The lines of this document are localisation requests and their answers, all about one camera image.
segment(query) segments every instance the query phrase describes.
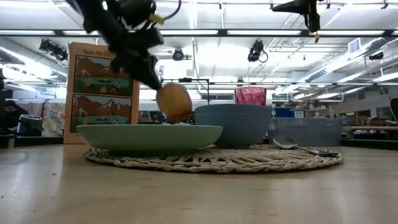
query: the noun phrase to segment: green plate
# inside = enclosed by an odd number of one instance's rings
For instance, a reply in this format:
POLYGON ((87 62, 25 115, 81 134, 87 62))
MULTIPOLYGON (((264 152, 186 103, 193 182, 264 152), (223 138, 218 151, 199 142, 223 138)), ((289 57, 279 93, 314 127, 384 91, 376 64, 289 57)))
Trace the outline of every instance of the green plate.
POLYGON ((77 126, 84 142, 99 149, 171 154, 213 144, 223 127, 205 125, 96 124, 77 126))

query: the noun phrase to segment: person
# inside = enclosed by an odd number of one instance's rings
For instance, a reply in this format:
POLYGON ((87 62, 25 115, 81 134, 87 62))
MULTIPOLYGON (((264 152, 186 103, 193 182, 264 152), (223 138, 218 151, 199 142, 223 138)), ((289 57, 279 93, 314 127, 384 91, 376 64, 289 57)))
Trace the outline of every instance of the person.
POLYGON ((19 116, 22 114, 28 114, 28 112, 24 108, 18 106, 18 104, 13 100, 6 101, 5 109, 6 119, 4 120, 4 127, 8 128, 11 131, 17 131, 19 116))

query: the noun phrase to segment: potato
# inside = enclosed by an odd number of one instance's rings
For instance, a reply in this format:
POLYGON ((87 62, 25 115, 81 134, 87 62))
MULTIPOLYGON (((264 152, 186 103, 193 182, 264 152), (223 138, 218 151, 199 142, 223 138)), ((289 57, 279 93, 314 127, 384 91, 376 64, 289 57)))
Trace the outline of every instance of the potato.
POLYGON ((167 84, 156 93, 156 102, 171 123, 188 119, 192 113, 192 101, 185 87, 180 84, 167 84))

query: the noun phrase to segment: mountain illustration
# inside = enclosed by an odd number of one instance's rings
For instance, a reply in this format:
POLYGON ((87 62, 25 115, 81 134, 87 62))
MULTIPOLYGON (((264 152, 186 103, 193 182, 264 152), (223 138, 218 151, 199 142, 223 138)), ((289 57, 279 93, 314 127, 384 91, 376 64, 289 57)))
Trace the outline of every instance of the mountain illustration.
POLYGON ((130 117, 131 106, 109 100, 105 104, 91 101, 86 96, 73 96, 72 116, 120 115, 130 117))
POLYGON ((76 77, 118 77, 128 80, 129 75, 126 73, 115 74, 109 67, 106 67, 100 63, 95 63, 87 57, 76 60, 75 67, 76 77))

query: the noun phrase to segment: spotlight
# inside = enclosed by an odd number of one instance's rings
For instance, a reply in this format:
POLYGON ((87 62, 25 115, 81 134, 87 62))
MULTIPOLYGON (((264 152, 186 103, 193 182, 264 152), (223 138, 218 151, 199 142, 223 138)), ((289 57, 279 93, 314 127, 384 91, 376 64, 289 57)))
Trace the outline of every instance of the spotlight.
POLYGON ((58 61, 64 62, 68 60, 68 52, 65 48, 52 43, 49 40, 42 40, 39 50, 45 54, 50 54, 55 57, 58 61))
POLYGON ((238 78, 237 83, 242 83, 243 82, 243 78, 238 78))
POLYGON ((380 59, 383 59, 383 57, 384 57, 383 52, 380 52, 380 53, 378 53, 378 54, 369 56, 369 59, 370 59, 370 60, 380 60, 380 59))
POLYGON ((259 61, 262 63, 265 63, 268 61, 268 54, 264 51, 264 44, 262 43, 262 40, 256 40, 255 43, 253 44, 252 48, 250 48, 248 61, 249 62, 259 61), (262 53, 264 53, 267 56, 267 59, 265 61, 260 60, 260 56, 262 53))
POLYGON ((183 59, 184 59, 184 53, 182 52, 182 49, 175 49, 173 53, 173 60, 181 61, 183 59))

